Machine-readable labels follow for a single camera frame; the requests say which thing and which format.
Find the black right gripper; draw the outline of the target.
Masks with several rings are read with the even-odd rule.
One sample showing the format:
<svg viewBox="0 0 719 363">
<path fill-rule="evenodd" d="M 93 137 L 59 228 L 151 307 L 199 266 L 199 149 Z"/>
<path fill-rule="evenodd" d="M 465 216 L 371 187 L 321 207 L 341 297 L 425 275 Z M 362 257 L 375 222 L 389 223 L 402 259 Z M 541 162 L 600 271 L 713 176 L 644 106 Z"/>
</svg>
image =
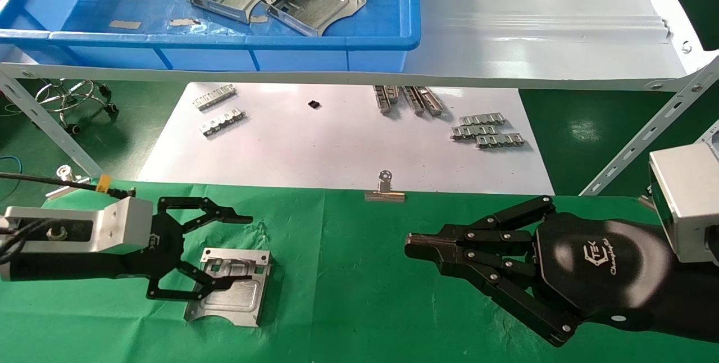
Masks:
<svg viewBox="0 0 719 363">
<path fill-rule="evenodd" d="M 660 226 L 555 211 L 553 198 L 541 195 L 474 223 L 409 233 L 406 256 L 464 279 L 553 347 L 575 335 L 578 317 L 625 332 L 717 342 L 716 265 L 681 263 Z M 541 276 L 575 315 L 528 291 L 538 283 L 533 266 L 460 247 L 529 241 L 532 234 L 521 228 L 543 219 L 535 232 Z"/>
</svg>

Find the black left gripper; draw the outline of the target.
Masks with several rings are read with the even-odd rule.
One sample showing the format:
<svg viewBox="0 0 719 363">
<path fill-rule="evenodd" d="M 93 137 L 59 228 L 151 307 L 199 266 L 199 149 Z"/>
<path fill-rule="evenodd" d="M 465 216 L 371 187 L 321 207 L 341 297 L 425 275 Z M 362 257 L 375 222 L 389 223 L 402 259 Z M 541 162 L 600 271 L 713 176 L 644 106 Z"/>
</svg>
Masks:
<svg viewBox="0 0 719 363">
<path fill-rule="evenodd" d="M 200 210 L 202 215 L 180 223 L 170 210 Z M 200 301 L 214 291 L 252 279 L 251 275 L 214 278 L 193 264 L 178 264 L 183 253 L 183 234 L 212 222 L 250 224 L 253 217 L 239 215 L 207 197 L 161 197 L 158 214 L 152 217 L 148 246 L 125 255 L 112 253 L 34 253 L 26 250 L 2 265 L 2 281 L 64 279 L 148 278 L 146 297 L 152 301 Z M 196 291 L 173 291 L 159 287 L 160 278 L 177 269 L 199 287 Z"/>
</svg>

